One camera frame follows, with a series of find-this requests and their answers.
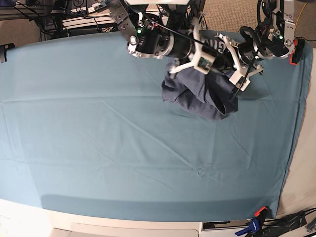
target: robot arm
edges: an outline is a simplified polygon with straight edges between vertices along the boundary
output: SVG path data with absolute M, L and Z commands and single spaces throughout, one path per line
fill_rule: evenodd
M 146 13 L 148 5 L 144 2 L 158 3 L 164 12 L 159 16 Z M 257 62 L 286 58 L 294 51 L 294 0 L 258 0 L 257 27 L 240 28 L 244 42 L 217 35 L 226 46 L 226 54 L 210 47 L 200 35 L 202 14 L 193 0 L 108 0 L 108 6 L 128 42 L 128 53 L 141 58 L 174 57 L 177 64 L 171 67 L 171 74 L 188 67 L 204 74 L 230 68 L 234 70 L 230 82 L 237 93 L 247 88 L 250 76 L 262 73 L 263 67 Z M 167 14 L 167 23 L 163 22 L 162 14 Z

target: navy garment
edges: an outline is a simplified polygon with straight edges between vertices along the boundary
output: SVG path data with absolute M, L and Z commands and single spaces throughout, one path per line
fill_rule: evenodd
M 171 66 L 172 63 L 167 64 L 167 71 Z M 162 99 L 208 119 L 223 119 L 238 111 L 238 99 L 229 100 L 234 88 L 229 77 L 213 71 L 204 75 L 194 68 L 178 72 L 175 78 L 167 73 L 161 85 Z

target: blue clamp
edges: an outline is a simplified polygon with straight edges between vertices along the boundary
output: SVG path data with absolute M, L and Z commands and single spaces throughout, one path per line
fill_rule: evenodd
M 253 219 L 250 224 L 249 227 L 247 227 L 246 229 L 243 229 L 241 231 L 238 231 L 235 233 L 235 235 L 237 236 L 241 236 L 247 233 L 256 233 L 258 230 L 260 230 L 260 226 L 259 226 L 259 221 L 257 219 Z

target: blue fabric sheet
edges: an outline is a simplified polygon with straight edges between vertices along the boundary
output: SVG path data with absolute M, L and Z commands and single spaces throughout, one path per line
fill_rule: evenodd
M 296 67 L 263 61 L 239 111 L 221 121 L 162 102 L 166 59 L 128 55 L 119 33 L 28 45 L 7 59 L 0 198 L 127 220 L 238 220 L 263 205 L 275 216 L 303 118 L 309 46 Z

